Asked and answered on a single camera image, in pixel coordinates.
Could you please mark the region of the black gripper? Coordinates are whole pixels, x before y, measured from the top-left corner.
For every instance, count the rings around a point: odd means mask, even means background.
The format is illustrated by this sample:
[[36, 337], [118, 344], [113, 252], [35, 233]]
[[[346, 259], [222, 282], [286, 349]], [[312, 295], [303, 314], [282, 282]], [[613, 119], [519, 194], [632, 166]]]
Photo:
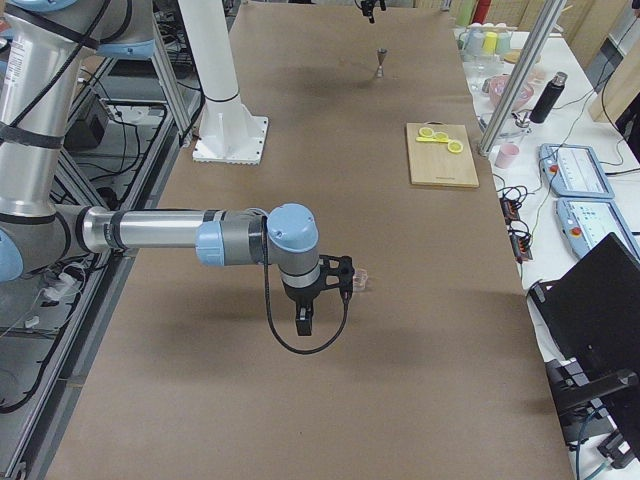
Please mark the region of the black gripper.
[[319, 296], [320, 289], [316, 285], [298, 288], [284, 284], [284, 290], [289, 299], [295, 303], [295, 326], [298, 336], [308, 337], [313, 330], [313, 302]]
[[379, 7], [381, 11], [384, 11], [385, 1], [384, 0], [361, 0], [360, 1], [361, 11], [369, 12], [369, 15], [368, 15], [369, 23], [375, 23], [373, 11], [376, 7]]

